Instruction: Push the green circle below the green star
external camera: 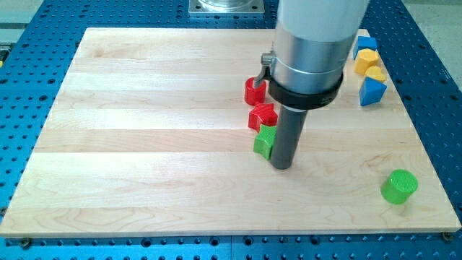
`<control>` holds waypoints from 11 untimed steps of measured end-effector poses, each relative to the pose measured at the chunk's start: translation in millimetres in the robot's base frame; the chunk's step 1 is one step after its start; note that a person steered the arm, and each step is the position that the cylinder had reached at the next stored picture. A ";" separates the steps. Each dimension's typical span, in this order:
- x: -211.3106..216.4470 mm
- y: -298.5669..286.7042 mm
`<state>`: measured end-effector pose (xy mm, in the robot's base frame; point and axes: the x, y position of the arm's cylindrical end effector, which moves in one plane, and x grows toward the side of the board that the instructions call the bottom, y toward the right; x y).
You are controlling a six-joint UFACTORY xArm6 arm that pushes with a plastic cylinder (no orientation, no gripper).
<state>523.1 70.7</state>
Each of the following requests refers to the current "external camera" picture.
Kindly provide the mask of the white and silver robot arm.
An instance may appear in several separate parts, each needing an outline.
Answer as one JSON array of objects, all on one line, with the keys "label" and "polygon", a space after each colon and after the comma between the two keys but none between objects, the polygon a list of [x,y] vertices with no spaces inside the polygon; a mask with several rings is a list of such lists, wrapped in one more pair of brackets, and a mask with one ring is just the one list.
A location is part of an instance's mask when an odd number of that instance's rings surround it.
[{"label": "white and silver robot arm", "polygon": [[271,75],[285,89],[316,94],[340,79],[368,0],[280,0]]}]

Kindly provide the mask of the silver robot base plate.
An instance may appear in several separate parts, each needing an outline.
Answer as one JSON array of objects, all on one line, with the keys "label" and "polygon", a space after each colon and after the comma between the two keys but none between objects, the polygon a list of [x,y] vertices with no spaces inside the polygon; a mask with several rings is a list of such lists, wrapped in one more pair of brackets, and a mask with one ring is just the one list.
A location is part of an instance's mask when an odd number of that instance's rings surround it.
[{"label": "silver robot base plate", "polygon": [[189,0],[189,14],[263,14],[263,0]]}]

